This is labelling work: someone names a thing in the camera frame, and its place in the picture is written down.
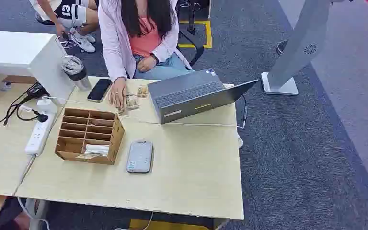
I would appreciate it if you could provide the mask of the person's right hand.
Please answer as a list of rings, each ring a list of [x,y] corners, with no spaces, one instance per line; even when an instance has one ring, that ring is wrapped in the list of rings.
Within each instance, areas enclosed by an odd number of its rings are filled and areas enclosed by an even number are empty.
[[[123,112],[126,107],[127,81],[125,77],[117,78],[109,91],[108,101],[110,105]]]

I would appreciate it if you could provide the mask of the person's left hand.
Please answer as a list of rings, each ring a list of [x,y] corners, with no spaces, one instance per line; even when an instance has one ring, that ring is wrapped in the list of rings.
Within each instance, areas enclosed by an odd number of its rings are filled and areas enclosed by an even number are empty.
[[[153,56],[149,56],[146,58],[143,58],[137,65],[137,69],[140,72],[147,72],[151,69],[153,69],[157,65],[157,59],[155,59]]]

